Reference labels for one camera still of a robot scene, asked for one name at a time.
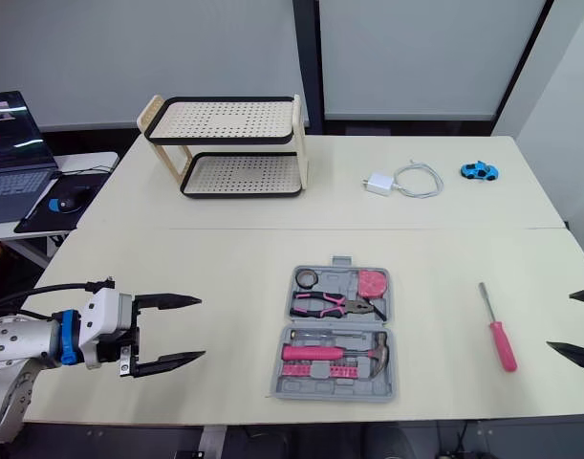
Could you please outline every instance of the hammer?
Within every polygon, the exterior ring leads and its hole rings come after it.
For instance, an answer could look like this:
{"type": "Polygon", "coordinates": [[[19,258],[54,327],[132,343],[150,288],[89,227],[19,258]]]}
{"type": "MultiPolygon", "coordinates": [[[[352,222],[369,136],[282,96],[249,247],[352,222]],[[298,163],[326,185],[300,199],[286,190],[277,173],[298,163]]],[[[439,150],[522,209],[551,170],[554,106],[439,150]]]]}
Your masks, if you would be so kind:
{"type": "Polygon", "coordinates": [[[356,351],[344,347],[286,345],[283,347],[282,357],[284,361],[337,361],[344,357],[369,357],[377,361],[377,365],[370,375],[371,378],[374,378],[389,360],[387,334],[377,332],[377,347],[369,351],[356,351]]]}

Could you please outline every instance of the computer mouse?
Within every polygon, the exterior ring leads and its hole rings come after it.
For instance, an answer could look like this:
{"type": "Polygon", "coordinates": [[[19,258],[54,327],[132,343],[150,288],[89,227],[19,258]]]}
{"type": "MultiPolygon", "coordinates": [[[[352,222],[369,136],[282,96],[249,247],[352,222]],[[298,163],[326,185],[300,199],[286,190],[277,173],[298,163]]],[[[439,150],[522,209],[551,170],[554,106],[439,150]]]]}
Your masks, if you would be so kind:
{"type": "Polygon", "coordinates": [[[89,186],[77,186],[68,193],[51,198],[48,207],[52,212],[72,213],[85,207],[90,199],[89,186]]]}

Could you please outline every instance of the gray plastic case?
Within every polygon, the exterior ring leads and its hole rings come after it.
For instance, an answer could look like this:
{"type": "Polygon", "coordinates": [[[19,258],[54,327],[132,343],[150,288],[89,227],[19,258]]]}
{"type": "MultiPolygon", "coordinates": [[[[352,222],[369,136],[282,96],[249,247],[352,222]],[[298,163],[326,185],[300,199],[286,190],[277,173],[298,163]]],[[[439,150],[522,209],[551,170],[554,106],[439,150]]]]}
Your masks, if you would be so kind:
{"type": "Polygon", "coordinates": [[[302,301],[308,310],[322,310],[332,307],[331,303],[320,299],[296,299],[297,292],[327,292],[343,294],[348,299],[356,299],[358,276],[362,270],[378,271],[385,274],[387,290],[382,298],[371,299],[389,320],[393,315],[393,285],[387,270],[382,268],[354,267],[351,257],[335,256],[332,266],[298,266],[293,270],[292,282],[288,292],[286,315],[292,320],[282,332],[275,357],[274,373],[270,392],[280,399],[331,400],[346,402],[388,402],[396,392],[395,380],[395,343],[393,333],[383,324],[376,314],[348,314],[346,317],[295,317],[290,310],[295,301],[302,301]],[[310,269],[317,273],[318,282],[311,289],[302,289],[296,283],[299,271],[310,269]],[[302,333],[318,334],[319,337],[302,337],[302,333]],[[330,377],[330,361],[312,361],[310,376],[284,376],[281,359],[283,347],[292,342],[300,346],[336,346],[346,349],[367,351],[376,346],[377,333],[386,333],[389,358],[385,368],[374,378],[370,378],[374,360],[368,357],[344,359],[357,367],[357,379],[330,377]]]}

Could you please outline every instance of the laptop keyboard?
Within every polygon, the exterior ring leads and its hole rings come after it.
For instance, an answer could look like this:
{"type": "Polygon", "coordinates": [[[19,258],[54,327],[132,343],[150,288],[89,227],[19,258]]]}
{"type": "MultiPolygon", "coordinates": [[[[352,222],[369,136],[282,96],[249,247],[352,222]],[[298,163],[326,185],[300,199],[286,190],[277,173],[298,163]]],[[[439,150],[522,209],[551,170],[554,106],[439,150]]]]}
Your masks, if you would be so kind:
{"type": "Polygon", "coordinates": [[[50,174],[49,170],[14,175],[0,175],[0,196],[9,194],[32,193],[50,174]]]}

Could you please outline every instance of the white table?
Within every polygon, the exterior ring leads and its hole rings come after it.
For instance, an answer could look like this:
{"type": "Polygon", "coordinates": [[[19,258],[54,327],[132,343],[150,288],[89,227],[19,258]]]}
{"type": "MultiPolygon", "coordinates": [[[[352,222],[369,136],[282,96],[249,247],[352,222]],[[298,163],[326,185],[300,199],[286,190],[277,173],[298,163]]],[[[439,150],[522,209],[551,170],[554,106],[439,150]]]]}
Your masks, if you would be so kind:
{"type": "MultiPolygon", "coordinates": [[[[140,317],[141,359],[206,350],[153,377],[121,379],[117,363],[40,374],[27,419],[220,425],[501,418],[584,413],[584,369],[547,340],[584,346],[584,254],[564,229],[78,229],[39,285],[111,275],[132,294],[195,295],[203,304],[140,317]],[[333,254],[386,268],[394,283],[398,393],[385,404],[269,396],[292,269],[333,254]],[[519,363],[506,373],[487,328],[485,281],[519,363]]],[[[50,313],[82,292],[33,297],[50,313]]]]}
{"type": "MultiPolygon", "coordinates": [[[[118,154],[115,151],[104,151],[100,153],[83,153],[79,155],[61,155],[54,156],[55,162],[58,164],[58,169],[61,172],[71,172],[74,170],[89,169],[98,165],[104,167],[115,167],[118,164],[118,154]]],[[[86,173],[102,173],[103,171],[94,171],[86,173]]],[[[54,185],[55,180],[51,180],[50,184],[43,190],[34,205],[45,196],[50,188],[54,185]]],[[[37,231],[37,232],[13,232],[17,227],[19,221],[0,223],[0,241],[11,249],[19,252],[37,265],[45,268],[49,262],[50,255],[43,254],[31,245],[24,243],[25,239],[32,239],[34,237],[47,237],[56,235],[65,235],[69,232],[67,230],[54,231],[37,231]]]]}
{"type": "MultiPolygon", "coordinates": [[[[255,147],[272,151],[276,145],[255,147]]],[[[309,187],[287,199],[198,200],[182,195],[168,170],[139,136],[79,227],[156,229],[533,229],[563,221],[508,137],[307,136],[309,187]],[[373,171],[392,175],[410,160],[443,177],[437,198],[389,197],[363,190],[373,171]],[[495,164],[495,182],[468,180],[462,164],[495,164]]],[[[192,153],[231,147],[190,147],[192,153]]],[[[433,188],[422,171],[400,178],[413,190],[433,188]]]]}
{"type": "MultiPolygon", "coordinates": [[[[584,346],[584,253],[509,138],[307,138],[309,188],[297,198],[191,200],[143,138],[85,212],[39,285],[113,276],[122,292],[195,295],[204,304],[145,311],[141,360],[206,355],[173,372],[120,379],[119,366],[44,371],[27,419],[227,425],[499,418],[584,413],[584,369],[545,341],[584,346]],[[373,170],[423,161],[441,196],[361,189],[373,170]],[[461,164],[496,164],[496,182],[461,164]],[[286,293],[299,264],[352,255],[394,282],[398,393],[386,404],[269,396],[286,293]],[[497,360],[477,284],[485,281],[519,369],[497,360]]],[[[410,186],[431,186],[409,173],[410,186]]],[[[32,297],[41,313],[79,308],[82,292],[32,297]]]]}

